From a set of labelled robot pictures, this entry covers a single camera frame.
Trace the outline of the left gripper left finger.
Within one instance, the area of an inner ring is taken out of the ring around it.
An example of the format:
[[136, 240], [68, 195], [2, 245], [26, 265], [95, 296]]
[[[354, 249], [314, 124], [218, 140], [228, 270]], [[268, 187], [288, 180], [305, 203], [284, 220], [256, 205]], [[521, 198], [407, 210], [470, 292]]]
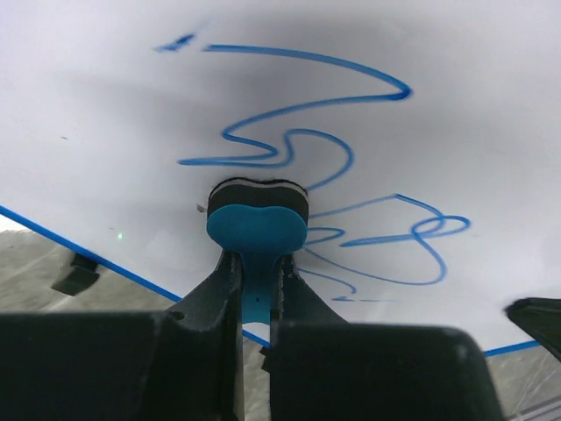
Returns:
[[240, 420], [242, 268], [166, 310], [4, 313], [4, 420]]

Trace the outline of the blue-framed small whiteboard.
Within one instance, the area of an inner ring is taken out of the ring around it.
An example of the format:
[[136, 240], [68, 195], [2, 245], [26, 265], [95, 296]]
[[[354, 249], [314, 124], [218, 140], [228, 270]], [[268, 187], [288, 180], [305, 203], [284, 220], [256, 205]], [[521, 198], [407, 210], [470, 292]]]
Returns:
[[2, 2], [5, 217], [177, 299], [232, 177], [306, 189], [343, 318], [532, 347], [504, 310], [560, 295], [559, 2]]

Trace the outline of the blue whiteboard eraser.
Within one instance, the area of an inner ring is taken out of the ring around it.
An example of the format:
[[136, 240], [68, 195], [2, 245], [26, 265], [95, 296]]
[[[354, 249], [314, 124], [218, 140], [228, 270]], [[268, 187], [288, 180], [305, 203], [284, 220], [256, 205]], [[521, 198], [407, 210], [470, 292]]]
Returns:
[[243, 266], [244, 324], [270, 323], [278, 262], [303, 247], [308, 221], [308, 193], [289, 180], [233, 177], [209, 193], [206, 231]]

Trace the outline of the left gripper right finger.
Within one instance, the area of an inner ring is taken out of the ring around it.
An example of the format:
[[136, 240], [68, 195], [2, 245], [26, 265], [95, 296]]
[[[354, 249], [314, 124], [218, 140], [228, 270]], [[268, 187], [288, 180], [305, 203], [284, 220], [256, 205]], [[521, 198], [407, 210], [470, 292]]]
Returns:
[[502, 420], [483, 353], [445, 326], [343, 320], [301, 278], [276, 268], [273, 420]]

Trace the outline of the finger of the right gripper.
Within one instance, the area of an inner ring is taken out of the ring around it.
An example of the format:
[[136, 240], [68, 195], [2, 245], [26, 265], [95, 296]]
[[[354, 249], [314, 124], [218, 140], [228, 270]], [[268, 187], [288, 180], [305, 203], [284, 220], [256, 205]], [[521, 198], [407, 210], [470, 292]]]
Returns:
[[557, 360], [560, 359], [560, 300], [527, 297], [511, 303], [506, 315]]

